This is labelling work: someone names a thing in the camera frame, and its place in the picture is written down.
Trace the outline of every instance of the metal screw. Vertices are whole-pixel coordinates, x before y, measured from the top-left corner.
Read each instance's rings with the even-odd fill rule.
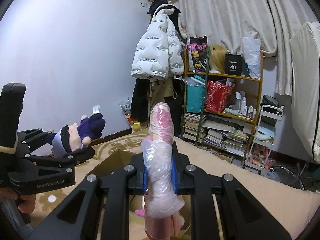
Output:
[[[133,171],[133,170],[134,170],[134,167],[133,167],[132,165],[127,165],[127,166],[124,167],[124,170],[125,170],[125,171],[128,171],[128,172],[129,172],[129,171]]]
[[[196,166],[189,164],[186,166],[186,170],[187,171],[195,171],[196,170]]]
[[[233,176],[231,174],[225,174],[225,175],[223,175],[223,179],[225,181],[232,181],[233,180]]]
[[[90,182],[93,182],[97,179],[97,176],[94,175],[94,174],[90,174],[88,177],[87,177],[87,181],[90,181]]]

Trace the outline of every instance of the curtain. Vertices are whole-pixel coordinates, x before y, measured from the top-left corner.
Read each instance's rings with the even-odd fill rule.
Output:
[[[276,93],[292,95],[292,58],[289,40],[305,22],[317,21],[305,0],[268,0],[276,27],[278,68]]]
[[[208,44],[240,53],[242,37],[261,39],[267,57],[276,54],[276,31],[266,0],[179,0],[188,37],[208,37]]]

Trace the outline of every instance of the black box with number 40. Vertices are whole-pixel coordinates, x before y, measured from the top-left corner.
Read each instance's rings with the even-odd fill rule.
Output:
[[[242,57],[240,55],[226,54],[226,74],[241,76]]]

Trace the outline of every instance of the beige blanket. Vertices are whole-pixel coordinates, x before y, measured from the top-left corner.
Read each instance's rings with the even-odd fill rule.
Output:
[[[108,158],[112,152],[121,149],[140,153],[140,143],[147,134],[148,131],[143,130],[94,146],[96,150],[95,156],[76,168],[76,185],[37,195],[36,209],[31,214],[31,225],[38,225],[84,179],[86,174]],[[295,239],[302,232],[320,206],[320,194],[298,190],[253,174],[229,164],[205,150],[198,149],[179,138],[175,138],[175,141],[179,152],[188,155],[190,163],[201,167],[208,174],[222,176],[225,173],[231,173],[234,175],[284,226],[292,236],[292,239]],[[50,195],[55,195],[57,201],[50,203],[48,201],[48,196]],[[143,232],[143,226],[136,226],[133,223],[130,223],[131,235],[137,236],[135,239],[144,239],[146,236]]]

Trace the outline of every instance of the red patterned bag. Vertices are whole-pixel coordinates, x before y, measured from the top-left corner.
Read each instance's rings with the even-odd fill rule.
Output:
[[[215,113],[223,111],[226,108],[228,97],[232,94],[233,87],[209,80],[207,90],[205,109]]]

